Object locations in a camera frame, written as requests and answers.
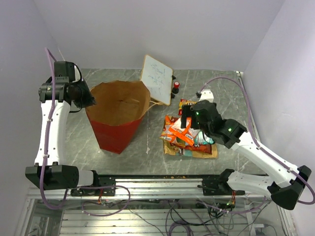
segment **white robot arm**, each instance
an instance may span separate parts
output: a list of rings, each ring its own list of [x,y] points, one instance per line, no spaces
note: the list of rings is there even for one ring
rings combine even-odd
[[[64,165],[65,160],[65,126],[71,104],[82,109],[95,104],[86,82],[81,76],[79,68],[72,62],[56,61],[55,72],[55,108],[51,118],[49,113],[52,107],[53,84],[52,78],[48,79],[39,89],[39,100],[42,108],[42,128],[38,153],[34,166],[26,167],[26,177],[38,188],[44,157],[47,157],[45,166],[45,178],[43,181],[45,190],[73,189],[80,186],[98,184],[95,171],[82,171],[75,166]],[[47,131],[47,121],[50,121],[50,131]],[[45,155],[45,143],[48,150]]]
[[[192,111],[192,114],[189,114],[192,117],[192,127],[201,129],[217,144],[241,153],[268,175],[246,175],[227,169],[220,176],[223,186],[232,190],[261,194],[271,198],[283,208],[294,209],[305,187],[301,178],[307,181],[311,174],[308,167],[297,167],[282,159],[259,141],[254,140],[247,129],[236,120],[222,119],[216,104],[208,99],[191,105],[189,110]]]

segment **white wall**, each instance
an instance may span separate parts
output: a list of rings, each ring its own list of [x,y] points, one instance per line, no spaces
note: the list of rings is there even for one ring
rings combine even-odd
[[[284,0],[34,0],[64,56],[81,68],[244,71]]]
[[[287,0],[244,73],[262,142],[315,171],[315,1]],[[315,172],[309,182],[315,188]],[[302,199],[311,201],[309,190]],[[299,235],[314,235],[314,206],[293,211]]]
[[[41,128],[38,89],[49,77],[44,47],[57,46],[31,0],[0,1],[0,228],[12,236]]]

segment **marble table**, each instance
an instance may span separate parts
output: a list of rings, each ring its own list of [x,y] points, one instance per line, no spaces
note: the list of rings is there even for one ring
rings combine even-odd
[[[82,69],[83,77],[91,88],[112,80],[139,80],[141,70],[135,69]],[[210,78],[227,76],[237,80],[233,71],[174,70],[179,93],[170,106],[154,106],[146,114],[129,146],[120,154],[101,150],[83,109],[69,114],[66,126],[66,160],[64,164],[82,170],[96,170],[110,175],[181,175],[220,174],[226,168],[246,174],[264,174],[254,163],[242,155],[218,145],[217,159],[198,159],[163,154],[159,138],[165,115],[176,116],[181,98],[196,99],[195,93]],[[247,126],[247,108],[240,89],[230,81],[217,80],[209,89],[215,96],[218,111],[223,118],[233,118]]]

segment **wooden board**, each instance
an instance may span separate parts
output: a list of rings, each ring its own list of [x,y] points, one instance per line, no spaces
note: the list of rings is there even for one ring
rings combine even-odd
[[[168,106],[171,104],[172,75],[172,68],[149,55],[144,56],[140,80],[150,91],[152,99]]]

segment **brown paper bag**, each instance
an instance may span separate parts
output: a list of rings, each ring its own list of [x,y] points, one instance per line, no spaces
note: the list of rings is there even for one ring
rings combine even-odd
[[[120,154],[149,108],[150,92],[142,81],[112,81],[91,89],[96,105],[86,108],[101,149]]]

